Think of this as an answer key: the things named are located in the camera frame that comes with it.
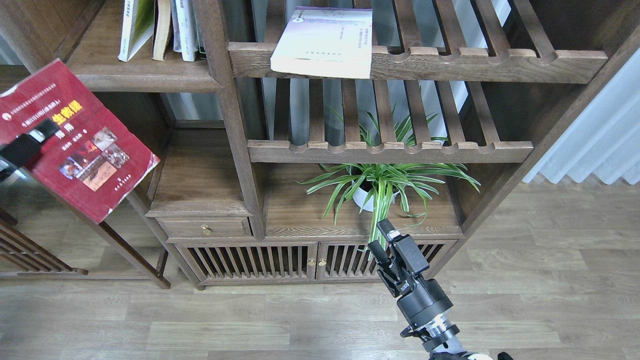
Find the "white flower pot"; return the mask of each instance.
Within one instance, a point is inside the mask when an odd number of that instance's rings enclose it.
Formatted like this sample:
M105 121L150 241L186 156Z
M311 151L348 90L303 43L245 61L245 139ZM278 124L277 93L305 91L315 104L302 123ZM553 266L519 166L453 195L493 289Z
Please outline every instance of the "white flower pot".
M398 194L399 192L396 192L393 194L392 202L396 201L396 196ZM367 198L367 192L362 190L361 188L358 188L356 192L353 194L353 201L356 203L356 205L358 205L358 207L362 208L363 210L373 212L373 202L374 202L375 195L369 198L369 201L367 201L367 203L364 204L364 200L366 198Z

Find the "drawer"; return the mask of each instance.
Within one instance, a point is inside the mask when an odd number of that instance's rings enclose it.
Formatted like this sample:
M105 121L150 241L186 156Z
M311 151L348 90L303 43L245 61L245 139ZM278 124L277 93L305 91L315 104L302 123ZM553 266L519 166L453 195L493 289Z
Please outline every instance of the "drawer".
M251 236L249 219L242 218L156 218L170 238L226 238Z

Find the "wooden bookshelf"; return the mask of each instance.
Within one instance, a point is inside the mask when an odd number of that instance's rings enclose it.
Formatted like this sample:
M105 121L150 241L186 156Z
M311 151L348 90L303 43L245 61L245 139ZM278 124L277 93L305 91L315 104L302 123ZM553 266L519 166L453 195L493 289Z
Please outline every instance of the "wooden bookshelf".
M182 61L168 49L164 61L151 60L148 41L127 62L118 60L122 32L122 3L106 1L67 65L93 91L118 92L217 92L206 60Z
M482 183L481 193L451 181L430 203L428 219L414 228L403 226L411 219L392 214L395 225L422 241L433 275L640 48L640 6L632 0L509 0L512 12L504 26L491 2L469 1L486 49L468 47L451 0L433 0L443 48L424 46L420 14L410 1L393 1L401 45L372 50L381 143L371 148L360 141L350 80L342 80L344 143L326 141L318 101L310 104L308 141L291 143L288 81L302 76L269 69L287 20L284 0L268 2L263 43L255 41L254 27L261 22L253 16L262 15L252 10L251 1L195 1L208 60L193 63L171 52L165 61L153 61L150 43L131 61L118 61L118 1L5 1L0 31L29 71L62 58L94 91L217 93L225 130L175 132L149 212L163 226L159 239L195 285L377 281L370 264L358 256L368 215L357 215L355 206L346 204L333 225L332 219L320 218L326 194L306 195L306 188L291 179L319 174L313 163L468 163L470 175ZM328 3L313 0L311 5ZM353 6L368 7L371 1L354 0ZM7 70L1 68L0 75L9 79ZM250 80L240 78L263 77L277 78L272 139L264 129L247 136L249 101L238 86ZM450 141L432 142L420 122L413 123L415 147L393 139L387 79L404 80L417 120L424 119L417 81L436 81ZM461 111L448 89L454 80L465 81L471 94ZM310 81L316 99L321 80ZM252 114L264 120L264 112ZM162 116L168 127L175 124L170 117Z
M357 1L371 7L370 1ZM375 45L372 49L371 79L431 79L464 81L518 81L535 83L588 83L607 61L602 51L555 49L540 24L529 0L509 0L517 21L532 40L532 48L512 48L493 6L472 0L478 23L489 48L467 47L454 6L450 0L435 0L435 10L445 48L425 47L418 32L411 2L394 1L400 48ZM282 29L285 7L270 6L267 30ZM266 36L265 43L230 42L229 55L234 75L254 78L307 78L273 72L269 59L279 36Z

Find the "wooden shelf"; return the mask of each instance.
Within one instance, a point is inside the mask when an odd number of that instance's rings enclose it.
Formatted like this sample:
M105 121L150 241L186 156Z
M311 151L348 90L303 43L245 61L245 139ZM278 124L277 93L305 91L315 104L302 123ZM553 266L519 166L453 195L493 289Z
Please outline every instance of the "wooden shelf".
M272 3L267 12L265 43L229 43L234 75L307 78L270 69L269 59L285 23L284 3L282 7ZM490 2L472 0L471 3L488 49L467 47L450 0L434 1L445 49L422 46L411 2L396 1L394 8L402 47L399 51L386 46L373 47L371 79L588 83L608 59L602 51L554 49L529 0L509 0L509 3L534 49L512 49Z
M0 65L0 93L27 78L31 73L22 65Z
M217 92L206 60L182 61L169 49L165 61L151 60L151 40L128 62L118 60L122 2L106 1L67 61L92 91Z
M480 83L467 83L477 116L474 124L463 125L458 116L451 86L448 81L437 81L442 114L450 142L442 145L431 141L426 115L417 81L405 81L413 131L417 145L406 146L396 141L392 123L392 108L387 82L374 80L374 93L382 144L369 147L360 141L355 83L342 80L342 103L346 141L332 146L324 138L322 102L314 101L310 109L309 141L294 145L288 139L289 84L279 79L276 85L274 140L249 140L249 154L253 162L267 163L520 163L533 150L531 142L501 141ZM309 84L311 98L322 96L322 80L312 79Z
M277 164L271 167L267 210L267 237L271 241L364 241L369 237L371 213L353 202L345 202L339 220L333 224L333 211L322 218L333 188L327 187L307 195L310 186L294 183L322 174L317 165ZM464 236L458 223L453 200L445 184L435 186L440 192L429 201L429 215L418 227L407 226L418 221L407 217L400 204L392 205L389 220L400 230L416 239L460 239ZM410 206L419 213L422 201L407 192Z
M148 217L248 217L227 134L176 130Z

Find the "red book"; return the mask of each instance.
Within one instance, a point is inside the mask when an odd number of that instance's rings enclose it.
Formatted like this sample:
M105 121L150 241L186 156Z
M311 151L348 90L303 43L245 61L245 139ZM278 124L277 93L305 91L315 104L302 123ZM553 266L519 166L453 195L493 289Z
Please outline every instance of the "red book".
M59 60L0 95L0 143L47 118L60 130L27 169L96 223L159 162Z

